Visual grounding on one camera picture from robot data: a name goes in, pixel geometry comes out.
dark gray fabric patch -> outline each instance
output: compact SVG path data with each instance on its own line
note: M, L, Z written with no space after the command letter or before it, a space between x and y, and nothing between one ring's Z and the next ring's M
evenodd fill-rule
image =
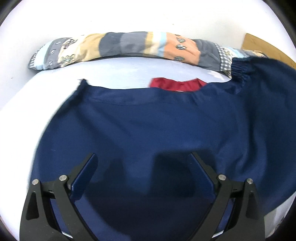
M124 33L106 33L99 43L99 52L102 57L122 54L120 40Z
M198 66L210 69L213 71L220 71L220 55L216 45L213 42L201 39L193 39L200 51L200 60Z
M122 35L120 40L121 53L143 53L147 32L132 32Z
M70 38L59 38L52 41L44 57L43 66L45 69L54 69L59 67L59 52L61 50L62 44L68 39Z

light blue stripe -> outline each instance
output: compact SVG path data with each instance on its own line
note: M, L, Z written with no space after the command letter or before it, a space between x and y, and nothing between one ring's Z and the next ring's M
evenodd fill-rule
M35 61L34 61L34 67L37 70L42 70L44 65L44 57L46 55L47 49L49 48L50 44L52 43L52 41L48 42L47 44L45 44L37 53Z
M237 49L233 49L230 47L227 47L228 49L231 49L237 56L237 58L245 58L245 56L243 54L241 54Z
M166 44L166 32L161 32L157 56L162 58L164 57L165 44Z

white wall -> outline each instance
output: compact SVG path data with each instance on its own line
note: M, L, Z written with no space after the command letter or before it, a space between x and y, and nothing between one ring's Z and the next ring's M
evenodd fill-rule
M43 44L111 31L166 31L235 48L248 32L296 61L292 41L262 0L22 0L0 27L0 109L35 74L27 63Z

white surface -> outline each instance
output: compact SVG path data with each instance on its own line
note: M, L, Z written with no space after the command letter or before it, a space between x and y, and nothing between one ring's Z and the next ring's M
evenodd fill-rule
M216 72L215 78L208 72L171 60L126 57L83 62L35 75L0 111L0 190L9 193L0 198L3 223L19 239L35 149L52 116L79 85L78 79L85 78L91 85L106 88L144 88L154 77L178 81L229 80ZM18 192L11 192L7 185L10 178L18 184Z
M35 74L27 64L42 45L111 31L166 31L234 48L248 32L296 60L287 32L262 0L22 0L0 27L0 109Z

red fabric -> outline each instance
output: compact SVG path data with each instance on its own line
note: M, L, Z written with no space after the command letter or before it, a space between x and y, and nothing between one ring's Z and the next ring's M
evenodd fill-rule
M206 84L206 82L203 82L200 79L179 82L161 77L152 79L150 87L157 87L171 91L197 91Z

